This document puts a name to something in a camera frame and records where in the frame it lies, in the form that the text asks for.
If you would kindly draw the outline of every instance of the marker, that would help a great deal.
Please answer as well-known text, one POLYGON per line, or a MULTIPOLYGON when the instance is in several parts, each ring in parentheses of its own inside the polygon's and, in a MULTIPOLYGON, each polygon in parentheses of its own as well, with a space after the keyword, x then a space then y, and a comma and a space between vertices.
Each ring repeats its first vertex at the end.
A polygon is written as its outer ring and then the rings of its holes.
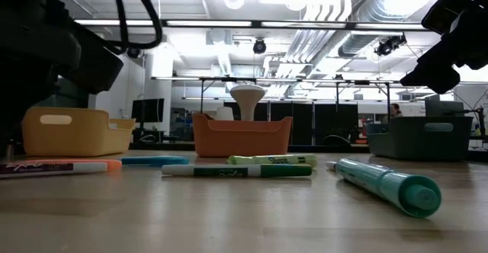
POLYGON ((309 165, 164 165, 163 175, 272 178, 310 176, 309 165))
POLYGON ((110 159, 45 159, 45 160, 27 160, 23 162, 12 163, 13 165, 23 164, 69 164, 69 163, 94 163, 104 162, 107 164, 107 171, 117 171, 122 168, 122 162, 110 159))
POLYGON ((327 162, 328 169, 352 184, 391 202, 410 216, 425 218, 441 206, 441 191, 426 176, 409 175, 351 159, 327 162))
POLYGON ((124 165, 148 165, 162 167, 163 165, 187 165, 190 159, 180 156, 143 156, 143 157, 123 157, 120 159, 124 165))
POLYGON ((0 178, 37 177, 106 172, 106 162, 23 163, 0 165, 0 178))
POLYGON ((310 165, 317 166, 317 158, 313 154, 296 155, 263 155, 263 156, 230 156, 229 165, 310 165))

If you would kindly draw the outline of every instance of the person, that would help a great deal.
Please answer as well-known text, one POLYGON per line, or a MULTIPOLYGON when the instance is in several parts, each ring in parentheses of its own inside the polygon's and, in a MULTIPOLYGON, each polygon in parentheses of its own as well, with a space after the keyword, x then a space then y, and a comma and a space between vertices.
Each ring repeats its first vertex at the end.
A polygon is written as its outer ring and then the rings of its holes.
POLYGON ((391 104, 390 105, 390 116, 391 117, 403 117, 402 111, 400 110, 400 106, 398 104, 391 104))
MULTIPOLYGON (((390 105, 390 117, 403 117, 402 111, 400 110, 400 106, 398 104, 390 105)), ((388 115, 383 118, 381 123, 388 123, 388 115)))

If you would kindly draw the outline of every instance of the plastic storage bin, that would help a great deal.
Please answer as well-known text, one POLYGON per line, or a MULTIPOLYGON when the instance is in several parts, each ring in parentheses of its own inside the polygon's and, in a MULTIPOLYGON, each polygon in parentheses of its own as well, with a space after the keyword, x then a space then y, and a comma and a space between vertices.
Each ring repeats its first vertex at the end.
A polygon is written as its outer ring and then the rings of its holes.
POLYGON ((288 151, 291 122, 291 117, 265 122, 208 120, 195 114, 195 150, 200 157, 283 155, 288 151))
POLYGON ((33 107, 22 121, 28 155, 95 157, 129 149, 135 120, 109 120, 102 110, 33 107))
POLYGON ((398 117, 389 133, 368 134, 371 153, 394 159, 458 161, 469 146, 472 117, 398 117))

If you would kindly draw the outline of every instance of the orange bin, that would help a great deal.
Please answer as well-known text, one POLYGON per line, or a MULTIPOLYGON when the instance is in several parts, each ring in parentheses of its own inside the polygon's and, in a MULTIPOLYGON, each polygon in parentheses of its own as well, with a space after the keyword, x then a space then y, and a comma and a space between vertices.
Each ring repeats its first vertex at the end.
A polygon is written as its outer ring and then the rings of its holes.
POLYGON ((22 121, 28 155, 95 157, 129 149, 134 119, 108 119, 103 110, 32 107, 22 121))
POLYGON ((291 117, 281 121, 208 120, 193 115, 195 150, 200 157, 283 155, 288 150, 291 117))

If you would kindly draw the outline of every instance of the pen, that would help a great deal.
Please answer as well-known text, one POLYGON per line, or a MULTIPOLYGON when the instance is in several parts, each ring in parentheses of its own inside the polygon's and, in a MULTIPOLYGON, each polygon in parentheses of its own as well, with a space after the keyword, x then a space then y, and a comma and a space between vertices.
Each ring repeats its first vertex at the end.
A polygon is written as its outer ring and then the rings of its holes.
POLYGON ((309 165, 164 165, 164 175, 195 177, 297 177, 310 176, 309 165))
POLYGON ((0 178, 36 177, 106 172, 106 162, 24 163, 0 165, 0 178))

